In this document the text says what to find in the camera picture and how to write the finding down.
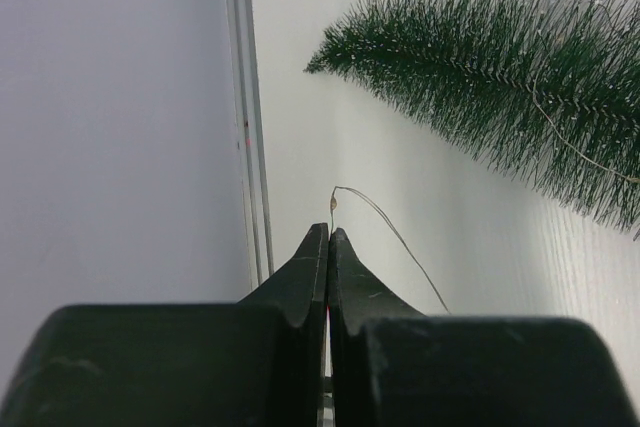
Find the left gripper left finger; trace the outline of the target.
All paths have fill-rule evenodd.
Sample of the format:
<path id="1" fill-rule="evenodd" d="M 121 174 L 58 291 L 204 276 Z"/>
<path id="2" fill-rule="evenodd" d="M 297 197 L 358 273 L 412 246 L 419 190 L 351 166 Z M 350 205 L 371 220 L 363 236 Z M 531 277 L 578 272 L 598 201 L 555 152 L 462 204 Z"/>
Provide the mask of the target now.
<path id="1" fill-rule="evenodd" d="M 329 233 L 236 303 L 70 305 L 37 330 L 5 426 L 318 426 Z"/>

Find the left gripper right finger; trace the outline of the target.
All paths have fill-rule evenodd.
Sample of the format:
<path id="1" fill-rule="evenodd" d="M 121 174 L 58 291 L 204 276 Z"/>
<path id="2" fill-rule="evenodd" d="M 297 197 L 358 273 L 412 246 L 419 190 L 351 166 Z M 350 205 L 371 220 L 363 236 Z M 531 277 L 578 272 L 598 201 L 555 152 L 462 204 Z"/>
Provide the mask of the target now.
<path id="1" fill-rule="evenodd" d="M 549 316 L 425 315 L 379 280 L 343 230 L 328 309 L 339 426 L 635 426 L 596 331 Z"/>

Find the small green christmas tree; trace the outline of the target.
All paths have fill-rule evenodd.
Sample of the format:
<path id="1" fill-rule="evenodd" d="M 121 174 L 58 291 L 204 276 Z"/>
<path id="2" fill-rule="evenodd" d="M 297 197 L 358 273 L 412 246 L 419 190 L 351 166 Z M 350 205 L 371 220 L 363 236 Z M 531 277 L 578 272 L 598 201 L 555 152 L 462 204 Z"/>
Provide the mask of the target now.
<path id="1" fill-rule="evenodd" d="M 306 71 L 598 224 L 639 230 L 639 0 L 358 0 Z"/>

